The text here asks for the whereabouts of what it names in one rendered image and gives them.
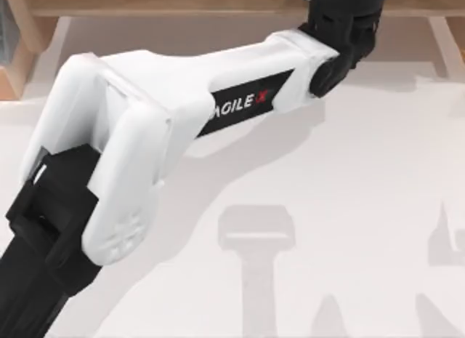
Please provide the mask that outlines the pale wooden shelf unit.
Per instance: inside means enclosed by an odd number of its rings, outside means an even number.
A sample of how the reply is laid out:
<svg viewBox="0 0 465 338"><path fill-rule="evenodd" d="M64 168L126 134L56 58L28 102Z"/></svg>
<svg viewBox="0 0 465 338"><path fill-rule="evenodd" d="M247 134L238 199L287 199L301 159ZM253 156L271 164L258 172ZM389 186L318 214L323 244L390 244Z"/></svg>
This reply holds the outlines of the pale wooden shelf unit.
<svg viewBox="0 0 465 338"><path fill-rule="evenodd" d="M0 62L0 100L17 100L36 55L50 44L60 17L189 14L306 14L305 0L0 0L19 29L10 62ZM465 61L465 0L386 0L384 14L444 17Z"/></svg>

